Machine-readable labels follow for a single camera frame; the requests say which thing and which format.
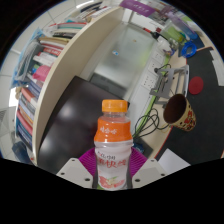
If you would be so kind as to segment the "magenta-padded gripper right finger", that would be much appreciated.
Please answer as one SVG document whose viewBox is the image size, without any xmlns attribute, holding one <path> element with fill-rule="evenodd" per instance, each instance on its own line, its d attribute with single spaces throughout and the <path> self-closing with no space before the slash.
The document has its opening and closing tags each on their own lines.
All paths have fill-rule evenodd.
<svg viewBox="0 0 224 224">
<path fill-rule="evenodd" d="M 128 188 L 136 189 L 157 181 L 167 175 L 156 159 L 147 159 L 132 149 L 128 168 Z"/>
</svg>

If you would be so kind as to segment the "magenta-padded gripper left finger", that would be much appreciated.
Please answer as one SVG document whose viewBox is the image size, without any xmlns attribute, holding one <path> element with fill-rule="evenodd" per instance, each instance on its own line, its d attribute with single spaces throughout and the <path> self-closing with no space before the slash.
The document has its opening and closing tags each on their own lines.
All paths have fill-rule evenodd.
<svg viewBox="0 0 224 224">
<path fill-rule="evenodd" d="M 97 188 L 97 164 L 94 149 L 80 158 L 70 158 L 58 171 L 57 176 L 84 188 Z"/>
</svg>

